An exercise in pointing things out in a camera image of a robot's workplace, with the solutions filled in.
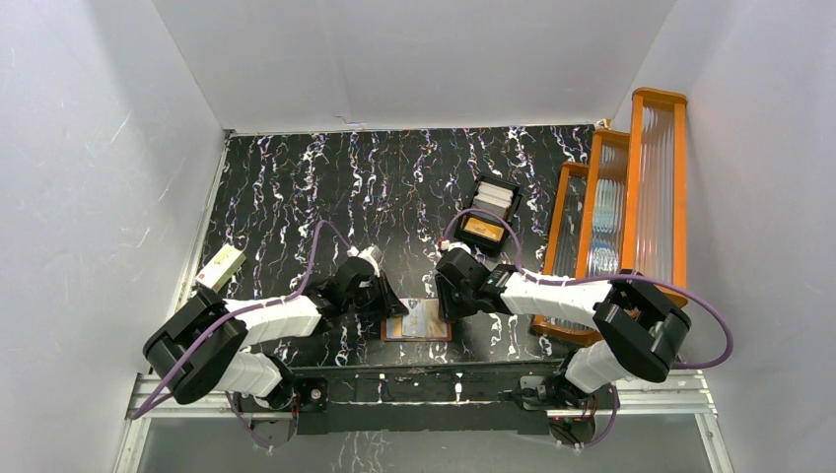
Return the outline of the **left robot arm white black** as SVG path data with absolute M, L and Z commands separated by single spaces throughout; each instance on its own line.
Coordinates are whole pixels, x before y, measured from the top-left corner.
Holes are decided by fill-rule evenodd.
M 346 314 L 378 322 L 408 312 L 379 263 L 362 254 L 349 257 L 333 275 L 307 283 L 295 296 L 236 301 L 200 289 L 149 337 L 142 354 L 181 405 L 220 390 L 282 410 L 299 395 L 296 376 L 284 362 L 247 347 L 310 337 L 330 330 Z

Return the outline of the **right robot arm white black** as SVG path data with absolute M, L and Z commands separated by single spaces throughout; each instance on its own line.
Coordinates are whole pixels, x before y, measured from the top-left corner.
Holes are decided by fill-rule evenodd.
M 691 328 L 685 312 L 640 274 L 581 283 L 508 264 L 488 268 L 454 248 L 437 263 L 435 277 L 446 318 L 549 315 L 595 329 L 599 340 L 568 355 L 552 385 L 569 408 L 582 407 L 595 391 L 622 378 L 666 380 Z

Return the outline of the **gold VIP card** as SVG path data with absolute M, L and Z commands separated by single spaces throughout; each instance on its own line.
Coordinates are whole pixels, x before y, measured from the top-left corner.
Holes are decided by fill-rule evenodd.
M 501 241 L 505 235 L 505 228 L 502 225 L 473 216 L 466 219 L 461 229 L 469 234 L 495 242 Z

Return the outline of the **white silver VIP card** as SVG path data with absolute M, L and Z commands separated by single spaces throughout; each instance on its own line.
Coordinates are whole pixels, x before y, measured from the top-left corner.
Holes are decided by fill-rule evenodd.
M 401 319 L 401 333 L 406 338 L 446 339 L 449 325 L 440 316 L 437 299 L 407 299 L 403 303 L 409 314 Z

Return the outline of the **brown leather card holder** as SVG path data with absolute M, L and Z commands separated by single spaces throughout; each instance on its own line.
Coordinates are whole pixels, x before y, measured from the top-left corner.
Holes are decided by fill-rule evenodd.
M 452 325 L 441 319 L 438 299 L 401 299 L 407 308 L 405 315 L 386 319 L 382 323 L 385 342 L 449 342 L 453 338 Z

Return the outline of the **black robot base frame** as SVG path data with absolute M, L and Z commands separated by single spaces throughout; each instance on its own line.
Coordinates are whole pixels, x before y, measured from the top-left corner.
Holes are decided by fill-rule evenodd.
M 515 431 L 564 441 L 591 439 L 613 404 L 607 387 L 584 394 L 559 380 L 555 361 L 299 367 L 275 400 L 235 397 L 257 420 L 290 415 L 300 435 Z

